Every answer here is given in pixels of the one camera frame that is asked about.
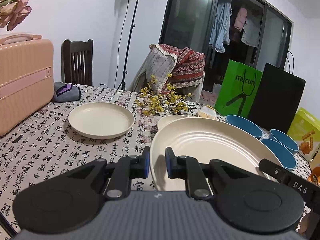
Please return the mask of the blue bowl left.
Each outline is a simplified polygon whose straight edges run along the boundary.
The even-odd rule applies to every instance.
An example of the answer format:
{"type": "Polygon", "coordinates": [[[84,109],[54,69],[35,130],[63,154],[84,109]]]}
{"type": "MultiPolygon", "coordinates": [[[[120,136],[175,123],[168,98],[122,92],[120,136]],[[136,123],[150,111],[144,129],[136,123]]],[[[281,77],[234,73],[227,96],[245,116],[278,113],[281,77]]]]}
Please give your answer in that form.
{"type": "Polygon", "coordinates": [[[225,121],[230,125],[242,129],[257,139],[261,139],[263,136],[263,132],[259,126],[242,116],[230,114],[225,117],[225,121]]]}

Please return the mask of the hanging white garment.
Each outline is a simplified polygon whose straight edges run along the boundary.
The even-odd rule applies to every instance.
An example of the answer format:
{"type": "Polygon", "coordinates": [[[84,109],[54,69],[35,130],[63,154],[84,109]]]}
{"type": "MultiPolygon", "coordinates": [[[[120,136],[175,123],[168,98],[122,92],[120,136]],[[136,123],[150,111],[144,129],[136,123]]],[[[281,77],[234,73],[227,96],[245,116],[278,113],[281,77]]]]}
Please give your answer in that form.
{"type": "Polygon", "coordinates": [[[246,18],[246,23],[243,27],[243,34],[241,42],[250,46],[258,47],[259,44],[259,35],[261,29],[261,16],[253,16],[248,14],[246,18]]]}

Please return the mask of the hanging blue shirt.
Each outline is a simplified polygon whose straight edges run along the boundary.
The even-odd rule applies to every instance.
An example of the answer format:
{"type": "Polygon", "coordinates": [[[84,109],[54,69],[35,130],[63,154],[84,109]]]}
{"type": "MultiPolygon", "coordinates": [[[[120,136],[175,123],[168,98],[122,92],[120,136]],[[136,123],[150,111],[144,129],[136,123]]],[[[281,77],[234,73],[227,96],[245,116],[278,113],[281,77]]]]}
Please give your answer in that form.
{"type": "Polygon", "coordinates": [[[219,0],[209,45],[219,53],[224,53],[224,44],[229,45],[229,29],[232,14],[232,0],[219,0]]]}

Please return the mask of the green snack box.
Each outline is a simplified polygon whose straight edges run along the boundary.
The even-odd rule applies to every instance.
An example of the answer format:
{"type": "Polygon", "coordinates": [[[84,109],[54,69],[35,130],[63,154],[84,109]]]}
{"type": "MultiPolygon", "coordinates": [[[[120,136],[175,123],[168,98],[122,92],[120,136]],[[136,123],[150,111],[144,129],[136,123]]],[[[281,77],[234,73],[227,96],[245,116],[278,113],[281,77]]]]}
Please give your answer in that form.
{"type": "Polygon", "coordinates": [[[320,133],[319,119],[300,108],[287,132],[298,145],[298,153],[308,162],[311,162],[319,148],[320,133]]]}

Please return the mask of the blue bowl right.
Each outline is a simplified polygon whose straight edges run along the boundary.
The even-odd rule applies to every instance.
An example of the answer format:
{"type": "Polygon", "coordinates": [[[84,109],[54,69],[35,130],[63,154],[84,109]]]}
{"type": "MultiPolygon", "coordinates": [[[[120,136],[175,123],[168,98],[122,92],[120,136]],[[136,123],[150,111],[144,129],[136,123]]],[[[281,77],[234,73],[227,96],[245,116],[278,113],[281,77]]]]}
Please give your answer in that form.
{"type": "Polygon", "coordinates": [[[271,129],[269,138],[285,146],[292,154],[295,154],[299,150],[297,143],[282,131],[271,129]]]}

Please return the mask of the grey purple cloth pouch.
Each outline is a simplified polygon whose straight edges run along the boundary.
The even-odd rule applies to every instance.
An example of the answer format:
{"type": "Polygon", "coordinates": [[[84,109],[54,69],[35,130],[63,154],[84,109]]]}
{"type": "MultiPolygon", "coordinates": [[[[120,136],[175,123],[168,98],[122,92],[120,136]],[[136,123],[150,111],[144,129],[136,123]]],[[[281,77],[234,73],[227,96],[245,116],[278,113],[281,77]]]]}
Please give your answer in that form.
{"type": "Polygon", "coordinates": [[[72,102],[81,99],[81,90],[72,83],[54,82],[52,102],[72,102]]]}

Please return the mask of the cream plate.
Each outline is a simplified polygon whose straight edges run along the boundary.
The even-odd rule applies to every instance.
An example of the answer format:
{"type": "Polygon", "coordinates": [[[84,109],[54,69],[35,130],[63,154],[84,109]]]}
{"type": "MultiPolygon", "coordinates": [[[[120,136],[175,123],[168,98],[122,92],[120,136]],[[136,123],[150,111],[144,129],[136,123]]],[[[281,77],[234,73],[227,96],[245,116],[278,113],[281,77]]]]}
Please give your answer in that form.
{"type": "Polygon", "coordinates": [[[163,116],[157,123],[157,128],[160,131],[162,128],[164,128],[165,126],[167,126],[169,123],[175,121],[175,120],[179,120],[179,119],[183,119],[183,118],[187,118],[186,115],[167,115],[167,116],[163,116]]]}
{"type": "Polygon", "coordinates": [[[171,147],[178,157],[194,157],[207,164],[219,159],[260,175],[258,166],[262,159],[279,165],[279,159],[260,140],[228,123],[198,117],[175,120],[159,130],[150,147],[150,168],[153,183],[158,191],[181,191],[185,183],[181,179],[169,179],[165,163],[165,149],[171,147]]]}
{"type": "Polygon", "coordinates": [[[135,123],[135,117],[115,103],[90,102],[73,109],[68,121],[80,135],[105,140],[124,135],[135,123]]]}

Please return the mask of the pink small suitcase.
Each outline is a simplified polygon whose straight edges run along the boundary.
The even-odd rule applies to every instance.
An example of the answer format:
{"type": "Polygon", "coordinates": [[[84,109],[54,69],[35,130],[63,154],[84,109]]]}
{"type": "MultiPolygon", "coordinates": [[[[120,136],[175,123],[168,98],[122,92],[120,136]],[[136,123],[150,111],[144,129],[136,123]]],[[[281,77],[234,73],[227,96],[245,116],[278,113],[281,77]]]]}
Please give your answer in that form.
{"type": "Polygon", "coordinates": [[[53,54],[41,35],[1,36],[1,136],[53,98],[53,54]]]}

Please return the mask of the blue bowl front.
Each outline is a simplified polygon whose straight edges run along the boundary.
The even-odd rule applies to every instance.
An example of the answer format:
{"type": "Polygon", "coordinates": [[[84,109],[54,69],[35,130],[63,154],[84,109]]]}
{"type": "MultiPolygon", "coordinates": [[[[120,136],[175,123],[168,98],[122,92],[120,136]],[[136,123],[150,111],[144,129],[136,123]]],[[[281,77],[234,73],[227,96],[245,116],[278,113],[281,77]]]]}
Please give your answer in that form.
{"type": "Polygon", "coordinates": [[[285,169],[293,171],[296,168],[296,159],[285,146],[268,138],[262,139],[261,142],[272,151],[285,169]]]}

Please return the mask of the hanging pink garment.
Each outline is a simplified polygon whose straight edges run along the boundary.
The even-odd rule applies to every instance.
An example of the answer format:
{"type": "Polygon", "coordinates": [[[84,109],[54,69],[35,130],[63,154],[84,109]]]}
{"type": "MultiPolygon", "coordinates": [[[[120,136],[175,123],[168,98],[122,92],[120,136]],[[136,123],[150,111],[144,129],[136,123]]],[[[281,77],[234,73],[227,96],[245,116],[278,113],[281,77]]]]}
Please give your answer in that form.
{"type": "Polygon", "coordinates": [[[241,7],[235,19],[234,28],[238,31],[242,31],[246,23],[246,18],[247,18],[247,9],[244,7],[241,7]]]}

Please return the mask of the blue bowl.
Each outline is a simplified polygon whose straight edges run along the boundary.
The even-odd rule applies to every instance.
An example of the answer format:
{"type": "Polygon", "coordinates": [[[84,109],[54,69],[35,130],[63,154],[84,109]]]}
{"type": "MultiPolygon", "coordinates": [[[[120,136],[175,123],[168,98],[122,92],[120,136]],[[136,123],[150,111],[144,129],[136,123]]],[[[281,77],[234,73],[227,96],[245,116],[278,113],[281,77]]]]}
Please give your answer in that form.
{"type": "Polygon", "coordinates": [[[230,114],[225,117],[225,121],[230,125],[242,129],[257,139],[261,139],[263,136],[263,132],[259,126],[242,116],[230,114]]]}
{"type": "Polygon", "coordinates": [[[297,143],[282,131],[271,129],[269,138],[285,146],[292,154],[295,154],[299,150],[297,143]]]}
{"type": "Polygon", "coordinates": [[[293,171],[296,168],[296,159],[285,146],[268,138],[262,139],[261,142],[272,151],[285,169],[293,171]]]}

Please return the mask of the green paper shopping bag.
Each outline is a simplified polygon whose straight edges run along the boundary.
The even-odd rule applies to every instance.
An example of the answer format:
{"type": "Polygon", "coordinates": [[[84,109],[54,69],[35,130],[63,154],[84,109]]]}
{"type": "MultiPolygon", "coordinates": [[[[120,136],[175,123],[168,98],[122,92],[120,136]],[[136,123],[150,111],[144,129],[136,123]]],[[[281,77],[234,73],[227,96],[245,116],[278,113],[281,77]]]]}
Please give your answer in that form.
{"type": "Polygon", "coordinates": [[[248,117],[263,72],[246,64],[229,60],[217,97],[215,109],[223,116],[248,117]]]}

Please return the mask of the yellow flower branches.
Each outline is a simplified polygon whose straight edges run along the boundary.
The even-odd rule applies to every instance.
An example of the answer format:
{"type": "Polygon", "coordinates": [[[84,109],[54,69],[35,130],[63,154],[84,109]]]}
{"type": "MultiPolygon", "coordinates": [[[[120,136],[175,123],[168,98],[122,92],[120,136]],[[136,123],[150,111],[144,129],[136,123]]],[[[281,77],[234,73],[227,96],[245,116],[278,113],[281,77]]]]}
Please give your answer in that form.
{"type": "Polygon", "coordinates": [[[152,74],[150,78],[134,101],[142,109],[143,115],[183,114],[190,110],[187,101],[192,98],[191,93],[179,94],[177,88],[167,81],[161,88],[155,75],[152,74]]]}

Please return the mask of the dark sliding glass door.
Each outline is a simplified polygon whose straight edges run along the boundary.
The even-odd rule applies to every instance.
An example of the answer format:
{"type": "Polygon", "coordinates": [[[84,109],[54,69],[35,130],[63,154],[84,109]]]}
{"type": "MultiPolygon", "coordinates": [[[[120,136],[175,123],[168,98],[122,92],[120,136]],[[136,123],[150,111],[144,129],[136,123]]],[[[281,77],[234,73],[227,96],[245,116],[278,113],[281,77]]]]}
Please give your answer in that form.
{"type": "Polygon", "coordinates": [[[203,87],[221,85],[230,60],[284,68],[292,25],[263,0],[168,0],[159,41],[206,57],[203,87]]]}

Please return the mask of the dried pink roses bouquet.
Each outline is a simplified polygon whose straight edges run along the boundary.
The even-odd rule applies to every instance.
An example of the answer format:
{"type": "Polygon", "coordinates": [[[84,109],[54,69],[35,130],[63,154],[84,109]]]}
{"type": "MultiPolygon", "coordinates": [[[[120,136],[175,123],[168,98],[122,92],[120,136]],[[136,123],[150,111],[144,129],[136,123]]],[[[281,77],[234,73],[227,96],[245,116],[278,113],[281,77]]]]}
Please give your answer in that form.
{"type": "Polygon", "coordinates": [[[29,0],[1,0],[1,29],[14,30],[32,11],[29,0]]]}

